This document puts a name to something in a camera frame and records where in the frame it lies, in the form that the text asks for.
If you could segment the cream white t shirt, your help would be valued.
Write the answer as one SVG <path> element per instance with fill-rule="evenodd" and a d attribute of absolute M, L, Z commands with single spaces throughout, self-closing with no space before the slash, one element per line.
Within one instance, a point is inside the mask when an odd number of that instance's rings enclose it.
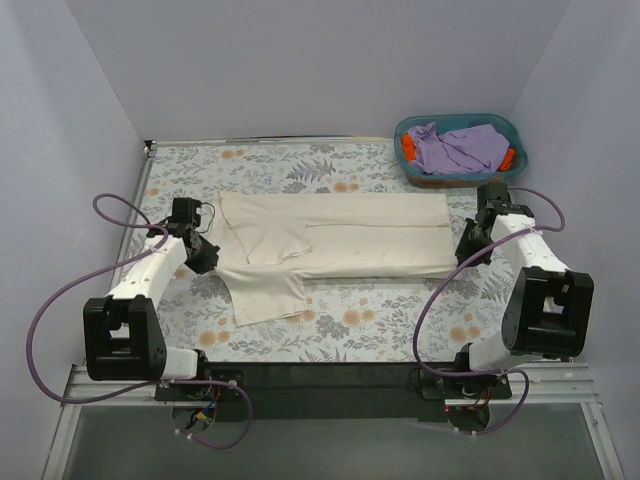
<path fill-rule="evenodd" d="M 303 313 L 308 280 L 439 279 L 457 264 L 443 194 L 219 191 L 215 207 L 216 271 L 239 326 Z"/>

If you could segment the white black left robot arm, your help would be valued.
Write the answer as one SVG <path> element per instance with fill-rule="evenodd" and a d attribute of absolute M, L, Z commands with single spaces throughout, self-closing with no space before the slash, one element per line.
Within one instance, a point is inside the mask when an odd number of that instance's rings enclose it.
<path fill-rule="evenodd" d="M 193 400 L 211 392 L 205 354 L 167 346 L 156 312 L 181 267 L 204 275 L 217 266 L 220 248 L 200 231 L 203 205 L 192 198 L 174 199 L 170 215 L 148 231 L 144 257 L 105 297 L 86 302 L 85 355 L 91 379 L 178 381 Z"/>

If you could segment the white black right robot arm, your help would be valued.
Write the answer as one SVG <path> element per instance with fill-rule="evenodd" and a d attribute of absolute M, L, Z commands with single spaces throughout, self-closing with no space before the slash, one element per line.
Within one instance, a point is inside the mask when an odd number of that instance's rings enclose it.
<path fill-rule="evenodd" d="M 582 353 L 594 293 L 592 277 L 558 259 L 531 209 L 514 203 L 506 184 L 480 186 L 477 208 L 455 252 L 459 264 L 511 234 L 524 234 L 501 245 L 515 284 L 500 331 L 465 345 L 455 356 L 453 387 L 469 398 L 503 382 L 504 373 L 521 364 Z"/>

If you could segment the lavender purple t shirt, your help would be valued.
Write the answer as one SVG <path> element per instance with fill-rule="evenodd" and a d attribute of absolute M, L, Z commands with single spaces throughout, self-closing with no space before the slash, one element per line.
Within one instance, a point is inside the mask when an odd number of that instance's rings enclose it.
<path fill-rule="evenodd" d="M 411 127 L 407 133 L 416 148 L 413 168 L 426 174 L 498 172 L 508 140 L 490 124 L 436 133 L 434 123 Z"/>

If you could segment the teal plastic laundry basket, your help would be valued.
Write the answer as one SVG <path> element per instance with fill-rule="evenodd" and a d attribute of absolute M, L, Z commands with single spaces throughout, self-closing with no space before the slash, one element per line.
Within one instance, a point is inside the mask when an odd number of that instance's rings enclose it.
<path fill-rule="evenodd" d="M 503 172 L 491 173 L 455 173 L 455 174 L 426 174 L 413 168 L 404 155 L 402 137 L 411 127 L 434 123 L 437 134 L 490 124 L 509 142 L 509 147 L 515 153 L 511 168 Z M 470 188 L 491 182 L 506 182 L 522 173 L 528 163 L 528 155 L 523 147 L 519 132 L 506 118 L 490 113 L 458 113 L 422 115 L 408 117 L 398 123 L 393 136 L 394 153 L 397 163 L 403 171 L 407 181 L 418 188 Z"/>

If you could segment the floral patterned table mat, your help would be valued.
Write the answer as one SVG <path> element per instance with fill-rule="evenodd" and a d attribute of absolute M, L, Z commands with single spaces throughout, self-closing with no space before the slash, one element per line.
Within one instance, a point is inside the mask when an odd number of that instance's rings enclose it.
<path fill-rule="evenodd" d="M 140 208 L 165 217 L 176 197 L 399 193 L 410 190 L 390 141 L 162 145 L 143 177 Z M 449 361 L 500 329 L 514 273 L 501 252 L 445 289 L 428 279 L 330 279 L 307 284 L 307 310 L 239 326 L 214 275 L 180 269 L 158 308 L 168 345 L 220 361 Z"/>

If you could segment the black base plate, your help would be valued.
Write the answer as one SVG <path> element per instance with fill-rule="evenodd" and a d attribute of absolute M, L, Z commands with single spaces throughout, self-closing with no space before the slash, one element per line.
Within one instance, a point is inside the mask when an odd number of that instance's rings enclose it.
<path fill-rule="evenodd" d="M 204 378 L 211 377 L 213 367 L 219 363 L 204 364 Z M 172 402 L 185 406 L 189 403 L 209 403 L 215 401 L 220 422 L 241 421 L 245 417 L 245 404 L 241 397 L 246 393 L 236 384 L 222 382 L 218 386 L 177 385 L 157 388 L 155 398 L 161 402 Z M 323 394 L 319 399 L 295 395 L 287 400 L 283 394 L 260 394 L 253 402 L 254 417 L 257 420 L 344 420 L 344 419 L 411 419 L 424 423 L 444 423 L 448 419 L 447 408 L 442 400 L 413 399 L 404 394 L 369 395 L 340 394 L 336 399 Z M 471 421 L 485 428 L 489 420 L 489 400 L 475 400 L 463 405 L 472 410 Z"/>

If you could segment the aluminium frame rail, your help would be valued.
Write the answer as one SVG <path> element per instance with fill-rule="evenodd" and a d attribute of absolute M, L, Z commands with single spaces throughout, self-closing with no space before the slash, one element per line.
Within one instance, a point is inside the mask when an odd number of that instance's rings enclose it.
<path fill-rule="evenodd" d="M 219 363 L 211 377 L 236 384 L 252 399 L 260 394 L 295 395 L 317 400 L 326 394 L 404 394 L 413 399 L 442 400 L 449 404 L 489 400 L 493 404 L 592 403 L 599 400 L 588 367 L 581 363 L 542 362 L 526 364 L 529 379 L 510 373 L 485 382 L 441 378 L 410 363 Z"/>

